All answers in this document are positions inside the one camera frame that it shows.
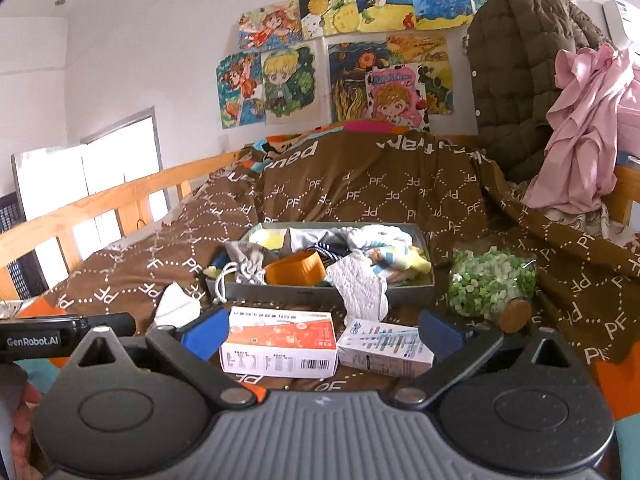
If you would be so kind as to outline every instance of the air conditioner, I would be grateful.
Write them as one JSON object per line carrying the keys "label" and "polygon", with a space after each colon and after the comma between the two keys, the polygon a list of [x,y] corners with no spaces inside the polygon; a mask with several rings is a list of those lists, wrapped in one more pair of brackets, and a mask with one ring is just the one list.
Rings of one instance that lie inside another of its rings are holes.
{"label": "air conditioner", "polygon": [[640,9],[624,0],[611,0],[602,7],[614,46],[628,48],[640,62]]}

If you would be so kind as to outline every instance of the window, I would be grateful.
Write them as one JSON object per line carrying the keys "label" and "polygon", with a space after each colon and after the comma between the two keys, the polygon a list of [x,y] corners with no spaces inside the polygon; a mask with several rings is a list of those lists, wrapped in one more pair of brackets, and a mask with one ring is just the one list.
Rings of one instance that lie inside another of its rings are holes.
{"label": "window", "polygon": [[[44,148],[12,156],[15,186],[27,220],[89,195],[162,170],[152,108],[83,139],[72,148]],[[149,197],[152,217],[168,211],[164,191]],[[73,228],[83,259],[121,238],[115,211]],[[35,250],[47,286],[68,273],[55,239]]]}

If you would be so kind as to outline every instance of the teal cloth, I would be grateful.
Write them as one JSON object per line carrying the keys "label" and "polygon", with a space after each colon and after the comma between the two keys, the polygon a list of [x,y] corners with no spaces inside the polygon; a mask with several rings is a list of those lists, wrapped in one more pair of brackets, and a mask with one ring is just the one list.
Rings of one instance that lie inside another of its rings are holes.
{"label": "teal cloth", "polygon": [[640,478],[640,413],[628,416],[616,422],[616,437],[620,449],[620,469],[622,480]]}
{"label": "teal cloth", "polygon": [[27,372],[31,384],[41,394],[46,394],[49,391],[60,374],[60,369],[48,359],[25,359],[24,361],[16,361],[15,364]]}

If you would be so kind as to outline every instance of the blanket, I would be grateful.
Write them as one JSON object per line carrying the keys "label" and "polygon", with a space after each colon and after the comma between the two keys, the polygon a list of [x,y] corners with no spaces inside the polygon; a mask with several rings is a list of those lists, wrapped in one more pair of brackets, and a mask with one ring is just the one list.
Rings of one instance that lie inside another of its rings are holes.
{"label": "blanket", "polygon": [[[273,160],[251,147],[240,162],[212,174],[171,225],[126,248],[92,254],[48,300],[83,315],[128,311],[144,332],[167,285],[176,281],[203,299],[201,271],[215,251],[254,224],[271,221],[418,224],[436,269],[433,309],[460,324],[469,320],[450,313],[444,296],[452,246],[499,234],[537,257],[547,300],[534,304],[533,325],[559,330],[595,374],[598,366],[623,366],[638,340],[640,256],[551,222],[514,199],[502,171],[482,153],[425,132],[337,128],[290,143]],[[327,309],[340,330],[344,310]],[[388,322],[415,325],[418,314],[407,304],[391,310]],[[610,375],[619,380],[616,372]],[[325,381],[237,379],[317,391],[398,386],[393,378],[343,366]]]}

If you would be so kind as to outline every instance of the bed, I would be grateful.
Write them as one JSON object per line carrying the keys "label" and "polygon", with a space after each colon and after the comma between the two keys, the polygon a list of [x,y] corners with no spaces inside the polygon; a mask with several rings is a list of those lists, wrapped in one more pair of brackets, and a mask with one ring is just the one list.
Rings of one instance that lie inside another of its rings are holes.
{"label": "bed", "polygon": [[[436,269],[434,309],[450,316],[444,290],[453,242],[500,233],[536,254],[544,295],[534,304],[532,326],[559,330],[598,377],[607,399],[613,398],[611,388],[634,386],[633,377],[624,384],[602,378],[616,377],[639,339],[640,256],[523,206],[497,165],[478,150],[476,137],[332,125],[281,138],[282,153],[270,152],[268,140],[123,184],[0,234],[0,296],[17,298],[6,264],[56,238],[70,277],[45,294],[47,301],[78,314],[128,311],[143,332],[171,282],[204,300],[203,267],[221,243],[258,222],[414,222],[429,240]],[[206,183],[192,191],[190,181],[206,175]],[[618,167],[616,175],[618,185],[606,203],[611,219],[628,223],[633,200],[640,201],[640,174]],[[182,199],[173,221],[136,236],[139,225],[151,224],[149,194],[171,187]],[[112,209],[129,240],[83,262],[73,226]],[[344,310],[326,309],[340,328]],[[414,325],[418,312],[406,305],[392,310],[388,321]],[[236,379],[315,391],[389,390],[399,383],[343,366],[324,381]],[[620,410],[635,407],[621,402],[613,409],[620,419]]]}

